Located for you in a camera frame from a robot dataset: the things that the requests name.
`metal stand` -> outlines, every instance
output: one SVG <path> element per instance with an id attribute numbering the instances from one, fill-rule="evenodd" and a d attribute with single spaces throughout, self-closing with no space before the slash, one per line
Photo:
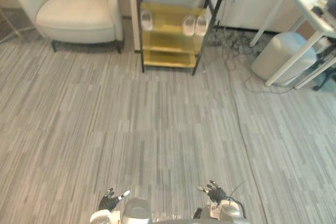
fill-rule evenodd
<path id="1" fill-rule="evenodd" d="M 140 38 L 141 67 L 142 67 L 142 72 L 144 73 L 145 70 L 144 70 L 144 62 L 143 62 L 144 59 L 143 59 L 143 41 L 142 41 L 142 26 L 141 26 L 141 2 L 142 2 L 142 0 L 136 0 L 137 7 L 138 7 L 138 24 L 139 24 L 139 38 Z M 211 17 L 211 20 L 209 22 L 208 30 L 207 30 L 205 36 L 203 37 L 201 49 L 200 49 L 199 53 L 195 55 L 197 60 L 196 60 L 195 67 L 193 68 L 193 75 L 195 75 L 195 73 L 196 73 L 198 64 L 201 60 L 202 54 L 203 54 L 205 46 L 206 46 L 206 42 L 208 40 L 208 37 L 210 35 L 211 30 L 213 29 L 213 27 L 215 25 L 216 16 L 217 16 L 217 13 L 218 13 L 218 10 L 219 10 L 221 4 L 222 4 L 222 0 L 217 0 L 216 6 L 214 8 L 211 0 L 205 0 L 205 3 L 204 3 L 203 7 L 207 8 L 209 6 L 212 17 Z"/>
<path id="2" fill-rule="evenodd" d="M 11 27 L 11 29 L 13 30 L 12 33 L 10 33 L 9 35 L 7 35 L 5 38 L 0 40 L 0 44 L 3 42 L 8 41 L 11 37 L 13 37 L 14 35 L 16 35 L 17 37 L 19 37 L 22 41 L 26 41 L 25 37 L 22 36 L 21 32 L 22 31 L 29 31 L 29 30 L 33 30 L 35 29 L 34 27 L 27 27 L 27 28 L 22 28 L 22 29 L 16 29 L 16 27 L 12 24 L 12 22 L 7 18 L 7 16 L 5 15 L 4 11 L 0 8 L 0 14 L 1 16 L 4 18 L 4 20 L 9 24 L 9 26 Z"/>

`robotic arm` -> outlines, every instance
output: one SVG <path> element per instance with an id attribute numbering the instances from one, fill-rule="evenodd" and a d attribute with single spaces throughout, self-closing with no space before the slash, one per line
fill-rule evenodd
<path id="1" fill-rule="evenodd" d="M 121 196 L 112 197 L 114 195 L 113 188 L 110 188 L 99 202 L 97 212 L 95 212 L 90 219 L 90 224 L 113 224 L 112 210 L 117 206 L 119 201 L 125 198 L 130 191 L 125 191 Z M 120 212 L 118 212 L 117 219 L 120 219 Z"/>

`shelf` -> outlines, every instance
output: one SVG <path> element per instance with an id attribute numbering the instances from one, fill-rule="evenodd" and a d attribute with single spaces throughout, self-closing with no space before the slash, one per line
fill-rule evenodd
<path id="1" fill-rule="evenodd" d="M 187 37 L 184 35 L 166 35 L 142 32 L 143 50 L 161 51 L 161 52 L 184 52 L 188 54 L 197 54 L 202 45 L 202 38 L 197 36 Z"/>
<path id="2" fill-rule="evenodd" d="M 146 66 L 193 68 L 196 58 L 193 54 L 148 51 L 143 52 Z"/>
<path id="3" fill-rule="evenodd" d="M 141 3 L 141 10 L 150 10 L 153 19 L 153 32 L 182 34 L 182 20 L 186 15 L 205 15 L 206 9 L 187 8 L 151 3 Z"/>

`armchair leg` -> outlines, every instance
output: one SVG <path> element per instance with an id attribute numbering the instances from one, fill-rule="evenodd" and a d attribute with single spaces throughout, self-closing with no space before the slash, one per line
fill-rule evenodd
<path id="1" fill-rule="evenodd" d="M 53 51 L 54 51 L 54 52 L 57 52 L 56 43 L 57 43 L 57 42 L 56 42 L 55 40 L 52 40 L 52 41 L 50 42 L 51 47 L 53 48 Z"/>
<path id="2" fill-rule="evenodd" d="M 121 54 L 121 50 L 124 49 L 124 40 L 123 41 L 116 41 L 116 48 L 117 48 L 117 51 L 118 53 Z"/>

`chair leg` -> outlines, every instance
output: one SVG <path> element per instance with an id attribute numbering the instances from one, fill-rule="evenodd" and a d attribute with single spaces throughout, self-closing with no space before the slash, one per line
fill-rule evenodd
<path id="1" fill-rule="evenodd" d="M 119 54 L 121 54 L 121 50 L 124 49 L 124 43 L 123 41 L 116 41 L 116 48 Z"/>
<path id="2" fill-rule="evenodd" d="M 54 51 L 54 52 L 57 52 L 56 43 L 57 43 L 57 42 L 56 42 L 55 40 L 52 40 L 52 41 L 50 42 L 51 47 L 53 48 L 53 51 Z"/>
<path id="3" fill-rule="evenodd" d="M 320 88 L 322 88 L 322 87 L 326 84 L 326 82 L 329 81 L 329 79 L 330 79 L 333 75 L 336 75 L 336 69 L 334 69 L 334 70 L 328 72 L 327 75 L 326 75 L 326 77 L 325 77 L 325 79 L 324 79 L 323 82 L 321 83 L 321 85 L 319 85 L 319 86 L 314 86 L 313 89 L 314 89 L 315 91 L 319 91 Z"/>

